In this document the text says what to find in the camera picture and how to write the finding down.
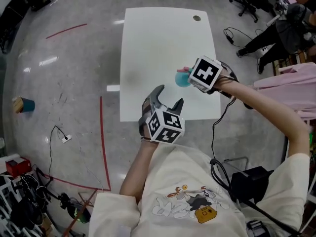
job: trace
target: concrete floor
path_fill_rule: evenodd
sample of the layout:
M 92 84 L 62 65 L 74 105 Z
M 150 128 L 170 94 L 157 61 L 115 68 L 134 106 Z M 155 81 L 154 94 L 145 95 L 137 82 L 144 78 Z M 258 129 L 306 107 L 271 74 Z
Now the concrete floor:
M 119 93 L 107 92 L 107 85 L 119 84 L 120 48 L 125 9 L 166 6 L 203 10 L 208 13 L 217 59 L 229 64 L 241 82 L 273 75 L 268 65 L 262 75 L 256 71 L 257 57 L 237 58 L 237 48 L 225 38 L 223 29 L 235 27 L 255 37 L 272 17 L 259 10 L 259 21 L 238 16 L 240 7 L 228 0 L 56 0 L 38 12 L 30 12 L 6 57 L 3 94 L 3 124 L 7 153 L 19 153 L 48 173 L 49 137 L 54 125 L 72 140 L 63 144 L 55 130 L 52 135 L 51 175 L 72 183 L 108 189 L 99 118 L 99 97 L 103 98 L 105 150 L 112 192 L 117 193 L 140 145 L 135 122 L 119 121 Z M 72 26 L 86 26 L 47 36 Z M 245 45 L 247 37 L 235 34 L 235 44 Z M 33 99 L 33 113 L 13 114 L 12 98 Z M 228 99 L 221 98 L 222 111 Z M 178 142 L 211 154 L 214 120 L 186 122 L 186 134 Z M 280 164 L 284 136 L 257 112 L 237 101 L 216 126 L 214 149 L 219 159 L 249 157 L 249 167 L 274 169 Z M 79 198 L 78 188 L 54 181 L 51 190 Z M 57 201 L 49 212 L 56 223 L 67 227 L 70 216 Z M 88 224 L 76 223 L 75 230 L 87 233 Z

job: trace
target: standing person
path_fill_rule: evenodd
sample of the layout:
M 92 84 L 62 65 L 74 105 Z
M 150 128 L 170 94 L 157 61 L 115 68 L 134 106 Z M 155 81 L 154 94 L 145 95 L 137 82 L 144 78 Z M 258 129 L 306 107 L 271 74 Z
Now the standing person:
M 312 13 L 302 4 L 290 4 L 286 20 L 277 20 L 263 33 L 237 52 L 238 57 L 253 53 L 259 48 L 274 46 L 260 58 L 257 71 L 261 74 L 264 66 L 279 59 L 285 59 L 299 49 L 309 48 L 309 55 L 316 55 L 316 11 Z
M 289 158 L 271 174 L 257 206 L 298 230 L 309 183 L 307 126 L 289 107 L 236 81 L 220 79 L 215 87 L 256 109 L 288 137 Z M 150 138 L 147 126 L 144 132 Z M 97 195 L 89 236 L 247 237 L 254 236 L 247 228 L 252 220 L 262 222 L 255 230 L 288 236 L 259 212 L 239 210 L 211 177 L 210 160 L 198 149 L 142 140 L 119 195 Z

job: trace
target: white t-shirt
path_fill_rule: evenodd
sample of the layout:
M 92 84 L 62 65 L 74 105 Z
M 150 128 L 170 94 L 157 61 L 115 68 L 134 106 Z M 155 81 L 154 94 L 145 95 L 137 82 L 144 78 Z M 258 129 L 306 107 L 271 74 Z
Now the white t-shirt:
M 258 219 L 284 234 L 252 208 L 240 211 L 211 177 L 210 157 L 197 149 L 159 145 L 149 166 L 141 202 L 134 197 L 99 193 L 90 237 L 246 237 L 246 222 Z M 295 154 L 269 177 L 257 206 L 299 229 L 309 181 L 309 157 Z

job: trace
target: table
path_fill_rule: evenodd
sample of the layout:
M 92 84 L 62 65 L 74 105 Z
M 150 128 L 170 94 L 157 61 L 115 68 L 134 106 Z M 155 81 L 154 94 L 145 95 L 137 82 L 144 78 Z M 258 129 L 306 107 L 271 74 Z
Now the table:
M 165 85 L 159 97 L 163 104 L 172 107 L 184 99 L 182 118 L 218 119 L 218 92 L 203 94 L 192 85 L 181 88 L 174 80 L 177 69 L 194 65 L 202 55 L 216 59 L 206 12 L 167 7 L 127 9 L 120 64 L 120 121 L 137 121 L 144 99 L 160 84 Z

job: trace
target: pink cloth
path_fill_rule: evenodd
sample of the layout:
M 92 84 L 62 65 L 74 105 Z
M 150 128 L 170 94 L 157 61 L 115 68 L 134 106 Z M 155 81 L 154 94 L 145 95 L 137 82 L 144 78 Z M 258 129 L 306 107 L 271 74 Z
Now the pink cloth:
M 316 119 L 316 64 L 281 68 L 285 73 L 254 83 L 257 90 L 291 107 L 303 120 Z

